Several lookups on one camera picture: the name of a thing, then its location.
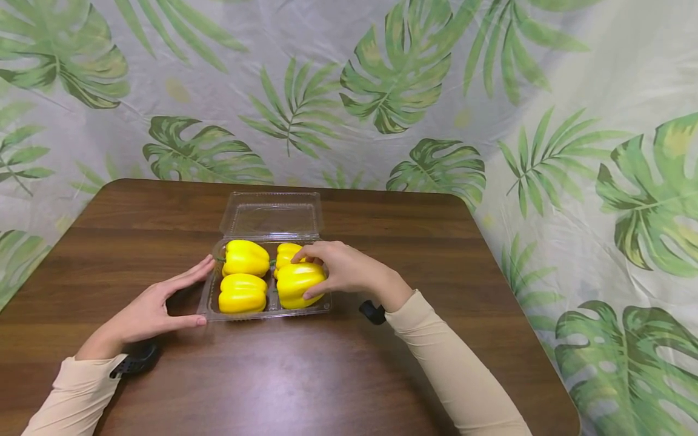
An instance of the black wrist strap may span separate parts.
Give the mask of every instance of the black wrist strap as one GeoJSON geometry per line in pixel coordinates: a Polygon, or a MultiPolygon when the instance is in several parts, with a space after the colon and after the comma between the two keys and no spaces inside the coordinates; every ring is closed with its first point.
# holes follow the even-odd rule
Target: black wrist strap
{"type": "Polygon", "coordinates": [[[371,300],[366,300],[359,306],[359,312],[363,313],[372,324],[380,326],[385,322],[385,309],[383,306],[375,307],[371,300]]]}
{"type": "Polygon", "coordinates": [[[128,356],[109,374],[112,379],[121,375],[145,373],[153,369],[160,358],[160,347],[155,342],[135,344],[128,356]]]}

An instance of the left hand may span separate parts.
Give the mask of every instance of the left hand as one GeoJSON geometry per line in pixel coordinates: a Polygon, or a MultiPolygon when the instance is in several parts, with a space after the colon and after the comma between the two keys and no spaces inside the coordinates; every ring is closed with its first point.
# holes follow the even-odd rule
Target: left hand
{"type": "Polygon", "coordinates": [[[102,325],[83,344],[75,360],[113,359],[124,345],[168,331],[206,325],[203,315],[171,317],[165,302],[176,291],[206,278],[215,261],[211,255],[186,273],[156,283],[102,325]]]}

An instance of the wooden table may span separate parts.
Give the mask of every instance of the wooden table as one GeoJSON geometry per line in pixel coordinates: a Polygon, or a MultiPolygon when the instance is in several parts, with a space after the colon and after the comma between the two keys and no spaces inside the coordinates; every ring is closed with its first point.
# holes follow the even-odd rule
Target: wooden table
{"type": "MultiPolygon", "coordinates": [[[[577,411],[458,198],[125,179],[97,194],[0,313],[0,434],[21,432],[59,362],[99,324],[210,251],[234,190],[320,192],[322,237],[376,257],[418,287],[534,435],[579,433],[577,411]]],[[[171,312],[194,313],[199,296],[200,287],[175,295],[171,312]]],[[[326,315],[210,323],[162,338],[156,369],[120,384],[98,434],[455,433],[389,325],[363,318],[358,296],[336,294],[334,302],[326,315]]]]}

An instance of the beige long sleeve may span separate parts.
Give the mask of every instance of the beige long sleeve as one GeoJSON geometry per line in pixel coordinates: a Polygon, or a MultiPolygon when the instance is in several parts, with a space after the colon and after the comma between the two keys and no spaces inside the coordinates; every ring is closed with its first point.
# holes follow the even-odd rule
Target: beige long sleeve
{"type": "Polygon", "coordinates": [[[530,435],[504,388],[419,291],[385,317],[419,361],[461,435],[530,435]]]}
{"type": "Polygon", "coordinates": [[[126,358],[76,361],[61,364],[53,390],[29,420],[22,436],[90,436],[117,390],[120,376],[109,374],[126,358]]]}

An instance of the leaf-patterned backdrop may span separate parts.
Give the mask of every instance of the leaf-patterned backdrop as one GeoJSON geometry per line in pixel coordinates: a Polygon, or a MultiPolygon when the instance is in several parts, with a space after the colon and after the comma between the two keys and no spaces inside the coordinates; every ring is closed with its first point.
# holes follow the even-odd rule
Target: leaf-patterned backdrop
{"type": "Polygon", "coordinates": [[[0,309],[115,179],[451,193],[585,433],[698,434],[698,4],[0,3],[0,309]]]}

